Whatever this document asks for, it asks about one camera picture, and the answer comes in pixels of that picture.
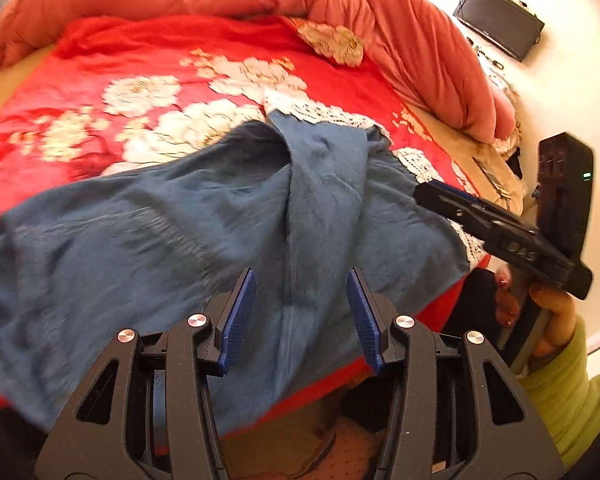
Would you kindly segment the right forearm green sleeve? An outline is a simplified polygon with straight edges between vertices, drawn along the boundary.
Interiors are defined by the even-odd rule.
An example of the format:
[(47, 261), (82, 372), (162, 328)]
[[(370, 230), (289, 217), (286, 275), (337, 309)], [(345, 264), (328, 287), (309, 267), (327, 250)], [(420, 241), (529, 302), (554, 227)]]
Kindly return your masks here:
[(578, 316), (568, 344), (533, 361), (520, 378), (568, 469), (600, 438), (600, 375), (588, 376), (587, 365), (585, 325)]

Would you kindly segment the right hand red nails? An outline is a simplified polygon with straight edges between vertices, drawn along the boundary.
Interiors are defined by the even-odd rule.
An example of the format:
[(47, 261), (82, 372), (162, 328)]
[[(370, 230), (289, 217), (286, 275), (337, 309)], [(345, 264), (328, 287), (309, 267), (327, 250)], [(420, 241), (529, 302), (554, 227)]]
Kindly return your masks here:
[[(518, 300), (512, 294), (513, 273), (506, 264), (503, 264), (496, 269), (494, 280), (496, 320), (501, 326), (511, 328), (518, 320), (521, 311)], [(570, 343), (577, 327), (576, 306), (566, 292), (548, 285), (532, 284), (529, 294), (540, 308), (550, 312), (550, 319), (543, 335), (532, 353), (534, 358), (546, 358)]]

